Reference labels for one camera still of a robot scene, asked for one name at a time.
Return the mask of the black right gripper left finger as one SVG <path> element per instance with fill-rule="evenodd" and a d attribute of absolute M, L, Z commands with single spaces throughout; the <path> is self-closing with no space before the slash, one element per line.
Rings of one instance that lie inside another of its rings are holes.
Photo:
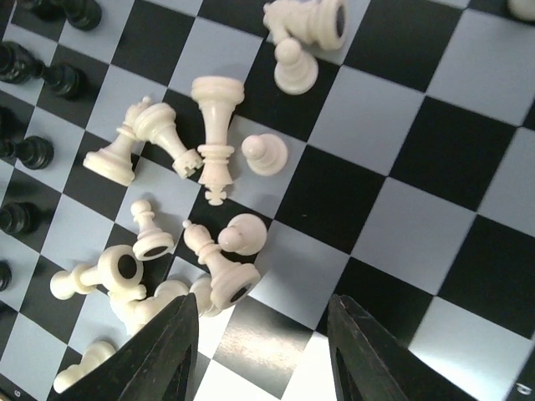
<path fill-rule="evenodd" d="M 59 400 L 192 400 L 199 335 L 196 297 L 177 297 Z"/>

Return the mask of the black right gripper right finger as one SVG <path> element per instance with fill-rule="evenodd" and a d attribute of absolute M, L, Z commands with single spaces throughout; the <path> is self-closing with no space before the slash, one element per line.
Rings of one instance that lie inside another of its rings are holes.
<path fill-rule="evenodd" d="M 458 400 L 460 389 L 400 344 L 353 298 L 333 295 L 328 340 L 338 400 Z"/>

